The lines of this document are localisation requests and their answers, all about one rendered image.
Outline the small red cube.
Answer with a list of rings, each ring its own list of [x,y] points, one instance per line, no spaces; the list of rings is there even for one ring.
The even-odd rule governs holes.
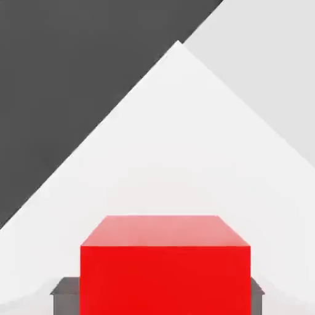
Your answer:
[[[250,245],[214,215],[109,215],[80,248],[80,315],[251,315]]]

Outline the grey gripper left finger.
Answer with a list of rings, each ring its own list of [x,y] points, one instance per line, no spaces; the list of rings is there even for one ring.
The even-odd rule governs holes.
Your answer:
[[[32,294],[0,304],[0,315],[79,315],[79,278],[49,279]]]

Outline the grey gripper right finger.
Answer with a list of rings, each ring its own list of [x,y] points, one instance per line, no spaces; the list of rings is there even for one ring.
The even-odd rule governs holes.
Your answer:
[[[261,285],[251,277],[251,315],[315,315],[315,303],[291,297],[270,282]]]

